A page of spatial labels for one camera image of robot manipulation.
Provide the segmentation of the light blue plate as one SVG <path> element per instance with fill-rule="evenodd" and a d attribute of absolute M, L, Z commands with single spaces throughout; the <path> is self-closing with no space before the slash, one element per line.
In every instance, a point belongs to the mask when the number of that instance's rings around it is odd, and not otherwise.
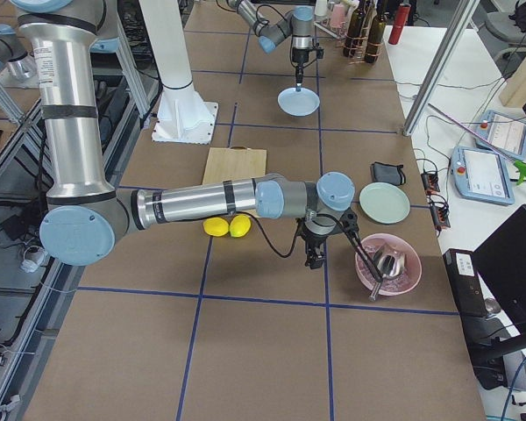
<path fill-rule="evenodd" d="M 287 88 L 277 97 L 280 108 L 288 115 L 305 117 L 312 114 L 320 106 L 316 92 L 307 88 Z"/>

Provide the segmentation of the pink cup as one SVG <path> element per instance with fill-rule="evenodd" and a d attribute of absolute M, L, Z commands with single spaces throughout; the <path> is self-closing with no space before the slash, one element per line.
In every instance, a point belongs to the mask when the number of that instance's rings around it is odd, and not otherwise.
<path fill-rule="evenodd" d="M 330 28 L 341 30 L 345 24 L 345 7 L 342 4 L 335 4 L 331 11 Z"/>

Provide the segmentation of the dark wine bottle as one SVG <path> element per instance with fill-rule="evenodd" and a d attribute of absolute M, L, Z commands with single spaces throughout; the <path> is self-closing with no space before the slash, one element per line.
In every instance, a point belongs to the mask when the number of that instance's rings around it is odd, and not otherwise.
<path fill-rule="evenodd" d="M 353 11 L 347 34 L 345 36 L 345 43 L 343 47 L 343 56 L 351 58 L 355 54 L 355 48 L 357 43 L 357 37 L 360 35 L 360 31 L 364 24 L 366 16 L 366 0 L 360 0 L 359 5 Z"/>
<path fill-rule="evenodd" d="M 377 3 L 376 15 L 373 17 L 366 43 L 365 63 L 374 64 L 380 55 L 380 47 L 386 27 L 386 8 L 387 0 Z"/>

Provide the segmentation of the metal scoop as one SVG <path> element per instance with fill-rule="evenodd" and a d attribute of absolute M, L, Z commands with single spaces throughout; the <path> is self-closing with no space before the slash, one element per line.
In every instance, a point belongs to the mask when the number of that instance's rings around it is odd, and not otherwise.
<path fill-rule="evenodd" d="M 369 299 L 373 302 L 380 292 L 385 280 L 392 280 L 404 272 L 407 255 L 388 244 L 382 245 L 374 254 L 373 263 L 379 271 L 379 279 L 373 286 Z"/>

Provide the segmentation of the right yellow lemon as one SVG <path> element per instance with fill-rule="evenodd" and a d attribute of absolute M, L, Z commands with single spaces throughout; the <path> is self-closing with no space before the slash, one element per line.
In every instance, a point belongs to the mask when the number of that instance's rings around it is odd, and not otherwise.
<path fill-rule="evenodd" d="M 252 227 L 251 218 L 244 215 L 236 215 L 229 224 L 229 233 L 233 238 L 243 238 Z"/>

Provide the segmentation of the yellow lemon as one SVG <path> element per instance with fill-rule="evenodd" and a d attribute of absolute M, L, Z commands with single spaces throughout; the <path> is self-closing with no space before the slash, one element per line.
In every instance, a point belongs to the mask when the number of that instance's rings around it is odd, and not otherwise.
<path fill-rule="evenodd" d="M 229 233 L 233 238 L 243 238 L 252 227 L 251 218 L 244 215 L 236 215 L 229 224 Z"/>
<path fill-rule="evenodd" d="M 204 232 L 212 237 L 223 237 L 229 232 L 229 222 L 224 218 L 207 218 L 203 221 Z"/>

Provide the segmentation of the dark grey folded cloth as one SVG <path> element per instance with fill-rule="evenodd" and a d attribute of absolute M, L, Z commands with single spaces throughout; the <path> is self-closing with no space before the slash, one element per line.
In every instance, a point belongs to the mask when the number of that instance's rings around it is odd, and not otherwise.
<path fill-rule="evenodd" d="M 384 182 L 394 186 L 401 186 L 407 181 L 402 164 L 392 165 L 376 161 L 371 164 L 371 175 L 373 182 Z"/>

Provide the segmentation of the red bottle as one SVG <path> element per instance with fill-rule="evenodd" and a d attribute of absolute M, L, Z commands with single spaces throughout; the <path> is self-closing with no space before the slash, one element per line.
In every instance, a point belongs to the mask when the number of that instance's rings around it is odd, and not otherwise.
<path fill-rule="evenodd" d="M 406 25 L 411 10 L 410 3 L 400 3 L 395 13 L 394 24 L 392 25 L 391 33 L 389 34 L 388 43 L 390 45 L 397 45 L 402 35 L 404 26 Z"/>

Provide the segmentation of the wooden cutting board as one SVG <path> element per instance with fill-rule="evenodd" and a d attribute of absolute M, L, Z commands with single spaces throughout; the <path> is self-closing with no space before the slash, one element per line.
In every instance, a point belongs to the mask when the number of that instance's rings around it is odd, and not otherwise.
<path fill-rule="evenodd" d="M 261 177 L 266 168 L 267 150 L 211 147 L 202 185 Z"/>

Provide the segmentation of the orange black connector board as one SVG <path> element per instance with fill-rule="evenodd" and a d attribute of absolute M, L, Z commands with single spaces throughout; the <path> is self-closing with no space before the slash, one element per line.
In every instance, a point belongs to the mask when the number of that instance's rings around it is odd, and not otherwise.
<path fill-rule="evenodd" d="M 433 225 L 437 233 L 440 233 L 442 230 L 451 227 L 449 204 L 440 193 L 437 172 L 423 171 L 421 173 L 421 179 L 429 204 Z"/>

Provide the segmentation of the black computer box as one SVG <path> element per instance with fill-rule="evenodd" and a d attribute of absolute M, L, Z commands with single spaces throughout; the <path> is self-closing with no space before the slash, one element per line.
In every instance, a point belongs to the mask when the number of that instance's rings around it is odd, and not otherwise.
<path fill-rule="evenodd" d="M 486 318 L 488 315 L 480 278 L 471 251 L 449 248 L 444 264 L 454 302 L 461 316 Z"/>

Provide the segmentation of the near teach pendant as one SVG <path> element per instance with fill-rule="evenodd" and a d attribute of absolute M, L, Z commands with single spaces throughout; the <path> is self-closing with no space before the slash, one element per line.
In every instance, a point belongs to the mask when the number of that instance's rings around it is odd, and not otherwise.
<path fill-rule="evenodd" d="M 498 153 L 456 146 L 451 174 L 458 193 L 465 199 L 499 205 L 515 202 L 506 162 Z"/>

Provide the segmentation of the black computer monitor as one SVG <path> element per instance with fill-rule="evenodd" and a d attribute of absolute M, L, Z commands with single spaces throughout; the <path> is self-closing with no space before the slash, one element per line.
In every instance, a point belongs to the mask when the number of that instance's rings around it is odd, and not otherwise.
<path fill-rule="evenodd" d="M 526 205 L 521 205 L 473 252 L 473 263 L 494 298 L 526 331 Z"/>

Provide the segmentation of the far teach pendant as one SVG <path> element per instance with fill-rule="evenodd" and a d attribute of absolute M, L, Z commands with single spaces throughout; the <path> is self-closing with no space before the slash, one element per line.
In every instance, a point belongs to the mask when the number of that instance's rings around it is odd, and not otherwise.
<path fill-rule="evenodd" d="M 486 111 L 474 131 L 492 146 L 516 160 L 526 157 L 526 118 L 514 118 L 499 111 Z"/>

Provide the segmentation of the green handled grabber tool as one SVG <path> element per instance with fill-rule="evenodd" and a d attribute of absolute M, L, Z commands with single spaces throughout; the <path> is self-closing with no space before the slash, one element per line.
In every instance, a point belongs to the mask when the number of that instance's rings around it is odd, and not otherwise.
<path fill-rule="evenodd" d="M 490 117 L 479 122 L 461 123 L 430 103 L 429 107 L 471 134 L 481 145 L 510 161 L 518 170 L 517 184 L 526 182 L 526 162 L 522 160 L 526 149 L 526 119 L 512 118 L 499 112 L 490 112 Z"/>

